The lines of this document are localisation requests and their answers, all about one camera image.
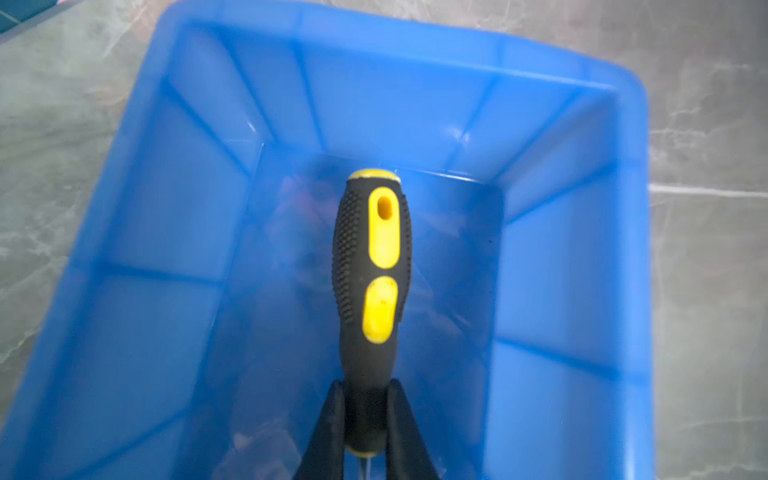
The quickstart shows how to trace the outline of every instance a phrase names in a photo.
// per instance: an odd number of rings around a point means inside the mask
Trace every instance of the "gray marble floor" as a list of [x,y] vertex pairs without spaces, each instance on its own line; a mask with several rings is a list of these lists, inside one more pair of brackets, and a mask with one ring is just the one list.
[[[0,419],[169,0],[0,44]],[[768,478],[768,2],[331,0],[625,65],[651,105],[657,477]]]

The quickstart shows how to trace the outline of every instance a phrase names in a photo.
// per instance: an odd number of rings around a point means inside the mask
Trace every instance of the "black rubber grip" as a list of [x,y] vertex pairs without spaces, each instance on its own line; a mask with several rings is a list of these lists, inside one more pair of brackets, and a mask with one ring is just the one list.
[[[379,268],[369,255],[369,196],[378,187],[390,188],[398,199],[400,255],[388,269]],[[411,217],[400,183],[387,178],[348,180],[339,204],[333,233],[333,292],[339,307],[339,350],[346,400],[345,441],[361,456],[386,447],[386,393],[397,357],[398,324],[411,285]],[[395,324],[381,344],[368,341],[362,332],[362,313],[368,285],[380,276],[398,285]]]

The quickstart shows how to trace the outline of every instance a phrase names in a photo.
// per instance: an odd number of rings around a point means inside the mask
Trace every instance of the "screwdriver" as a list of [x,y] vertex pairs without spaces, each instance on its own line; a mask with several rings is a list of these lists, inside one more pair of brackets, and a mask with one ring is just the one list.
[[341,319],[344,441],[360,459],[361,479],[386,448],[387,389],[411,265],[411,217],[399,177],[378,169],[350,175],[333,232],[331,277]]

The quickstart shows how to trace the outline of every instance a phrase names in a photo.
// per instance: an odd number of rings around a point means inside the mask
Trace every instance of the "blue tray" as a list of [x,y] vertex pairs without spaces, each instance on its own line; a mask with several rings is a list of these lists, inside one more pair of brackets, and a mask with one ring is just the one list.
[[396,376],[442,477],[653,478],[637,79],[522,38],[248,0],[161,19],[0,478],[289,478],[342,376],[331,238],[364,167],[410,202]]

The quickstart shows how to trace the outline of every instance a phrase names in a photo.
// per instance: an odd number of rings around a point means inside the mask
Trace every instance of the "hanging hole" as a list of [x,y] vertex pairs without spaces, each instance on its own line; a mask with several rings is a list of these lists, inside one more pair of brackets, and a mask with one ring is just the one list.
[[379,211],[379,217],[382,220],[389,220],[392,218],[392,202],[387,197],[380,197],[376,202],[376,209]]

